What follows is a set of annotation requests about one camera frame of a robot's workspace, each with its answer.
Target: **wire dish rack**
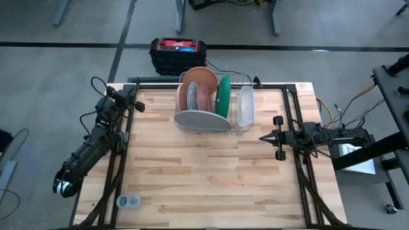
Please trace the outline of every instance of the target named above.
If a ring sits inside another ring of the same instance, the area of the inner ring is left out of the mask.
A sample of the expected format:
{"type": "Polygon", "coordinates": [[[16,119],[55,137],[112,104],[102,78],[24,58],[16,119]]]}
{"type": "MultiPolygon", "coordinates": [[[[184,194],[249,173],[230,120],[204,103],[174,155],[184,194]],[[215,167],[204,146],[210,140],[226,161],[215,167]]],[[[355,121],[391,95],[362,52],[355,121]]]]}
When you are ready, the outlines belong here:
{"type": "MultiPolygon", "coordinates": [[[[179,84],[183,82],[183,77],[185,76],[186,72],[182,73],[179,78],[179,84]]],[[[182,126],[174,121],[174,124],[180,129],[181,132],[189,132],[189,133],[222,133],[222,134],[232,134],[232,135],[243,135],[244,133],[253,129],[254,126],[254,113],[252,122],[247,125],[246,127],[240,127],[238,125],[238,118],[239,118],[239,109],[240,105],[238,105],[238,100],[240,100],[240,91],[242,86],[250,86],[253,88],[253,83],[251,77],[244,73],[224,73],[224,72],[216,72],[215,73],[217,80],[220,82],[221,78],[224,76],[230,76],[231,79],[231,91],[230,91],[230,103],[229,103],[229,112],[227,116],[227,120],[231,123],[231,129],[223,129],[223,128],[203,128],[203,127],[194,127],[194,126],[182,126]]],[[[212,106],[215,108],[216,103],[216,92],[212,95],[212,106]]],[[[254,111],[254,101],[251,103],[251,109],[254,111]]]]}

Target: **wooden table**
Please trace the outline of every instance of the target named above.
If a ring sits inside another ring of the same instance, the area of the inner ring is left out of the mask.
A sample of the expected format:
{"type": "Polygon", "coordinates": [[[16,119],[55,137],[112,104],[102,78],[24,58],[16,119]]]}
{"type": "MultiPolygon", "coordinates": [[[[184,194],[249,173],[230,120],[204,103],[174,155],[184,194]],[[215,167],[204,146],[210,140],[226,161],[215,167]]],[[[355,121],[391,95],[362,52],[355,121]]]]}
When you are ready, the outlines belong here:
{"type": "MultiPolygon", "coordinates": [[[[320,122],[312,83],[295,84],[304,121],[320,122]]],[[[291,148],[285,146],[287,160],[280,162],[275,148],[258,140],[275,129],[274,116],[286,115],[281,91],[255,89],[255,125],[243,136],[181,132],[173,120],[175,92],[137,92],[146,110],[134,114],[121,193],[141,196],[143,205],[119,210],[116,227],[305,227],[291,148]]],[[[108,161],[107,155],[85,178],[74,224],[100,199],[108,161]]],[[[320,155],[313,166],[320,196],[346,222],[331,159],[320,155]]]]}

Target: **red plate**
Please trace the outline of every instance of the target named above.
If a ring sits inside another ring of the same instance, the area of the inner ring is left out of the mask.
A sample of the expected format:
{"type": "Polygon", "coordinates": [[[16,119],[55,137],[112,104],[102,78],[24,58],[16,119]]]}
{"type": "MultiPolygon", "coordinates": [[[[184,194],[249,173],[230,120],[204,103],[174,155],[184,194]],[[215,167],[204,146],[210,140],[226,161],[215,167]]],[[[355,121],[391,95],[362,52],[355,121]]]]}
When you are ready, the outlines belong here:
{"type": "Polygon", "coordinates": [[[205,82],[210,93],[216,92],[217,86],[219,86],[215,73],[206,67],[195,67],[187,71],[183,77],[183,83],[189,85],[192,81],[196,81],[198,84],[205,82]]]}
{"type": "Polygon", "coordinates": [[[176,90],[176,110],[178,112],[187,110],[187,85],[181,83],[176,90]]]}
{"type": "Polygon", "coordinates": [[[214,112],[212,107],[212,94],[210,93],[209,86],[205,82],[199,84],[199,89],[197,90],[197,104],[201,111],[214,112]]]}

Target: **concrete floor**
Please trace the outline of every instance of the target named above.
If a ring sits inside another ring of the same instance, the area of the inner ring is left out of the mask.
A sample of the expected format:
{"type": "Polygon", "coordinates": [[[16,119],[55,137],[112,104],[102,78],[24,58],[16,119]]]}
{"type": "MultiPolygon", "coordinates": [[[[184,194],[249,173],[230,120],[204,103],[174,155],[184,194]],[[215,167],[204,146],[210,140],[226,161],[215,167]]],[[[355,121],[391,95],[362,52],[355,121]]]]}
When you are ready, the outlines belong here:
{"type": "MultiPolygon", "coordinates": [[[[72,0],[60,28],[51,24],[56,1],[0,2],[0,42],[116,43],[130,0],[72,0]]],[[[187,6],[180,37],[211,44],[409,47],[409,12],[395,17],[401,0],[293,0],[282,6],[282,34],[272,36],[267,6],[218,4],[194,12],[187,6]]],[[[175,37],[175,3],[138,0],[127,43],[150,43],[175,37]]],[[[15,134],[30,129],[16,156],[19,166],[8,187],[18,193],[18,210],[0,222],[1,229],[63,227],[74,198],[52,193],[52,180],[63,160],[78,147],[84,130],[79,116],[92,111],[98,95],[92,76],[108,78],[115,49],[0,47],[0,128],[15,134]]],[[[219,68],[257,75],[265,82],[313,82],[316,95],[333,108],[343,107],[370,81],[372,68],[395,62],[398,52],[312,52],[209,50],[219,68]]],[[[115,82],[128,77],[157,76],[148,50],[125,49],[115,82]]],[[[376,88],[357,100],[345,121],[369,109],[381,94],[376,88]]],[[[329,121],[323,111],[324,123],[329,121]]],[[[397,131],[386,105],[366,117],[365,127],[377,139],[397,131]]],[[[86,119],[90,126],[93,118],[86,119]]],[[[401,171],[392,172],[399,195],[409,207],[409,187],[401,171]]],[[[348,222],[359,227],[406,229],[408,211],[388,215],[385,185],[340,186],[348,222]]],[[[0,217],[15,205],[7,194],[0,217]]]]}

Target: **clear plastic container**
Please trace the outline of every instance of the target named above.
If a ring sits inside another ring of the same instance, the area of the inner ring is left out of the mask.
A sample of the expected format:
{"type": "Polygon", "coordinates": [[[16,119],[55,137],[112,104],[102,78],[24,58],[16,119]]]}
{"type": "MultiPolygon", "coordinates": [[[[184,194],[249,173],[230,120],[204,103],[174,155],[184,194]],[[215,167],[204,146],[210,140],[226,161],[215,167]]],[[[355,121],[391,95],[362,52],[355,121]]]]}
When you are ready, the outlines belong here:
{"type": "Polygon", "coordinates": [[[251,86],[243,86],[237,95],[237,116],[240,127],[254,124],[254,92],[251,86]]]}

